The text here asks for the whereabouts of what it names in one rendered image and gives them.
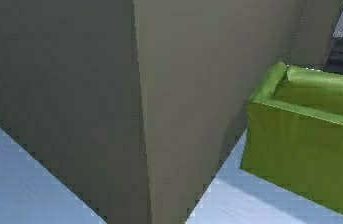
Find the green sofa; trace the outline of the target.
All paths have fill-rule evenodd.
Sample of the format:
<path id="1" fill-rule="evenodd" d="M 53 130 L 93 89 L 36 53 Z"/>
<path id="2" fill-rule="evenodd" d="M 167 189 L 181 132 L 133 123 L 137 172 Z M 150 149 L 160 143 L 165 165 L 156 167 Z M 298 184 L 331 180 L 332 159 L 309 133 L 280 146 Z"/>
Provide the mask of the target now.
<path id="1" fill-rule="evenodd" d="M 247 120 L 241 169 L 343 215 L 343 75 L 278 62 Z"/>

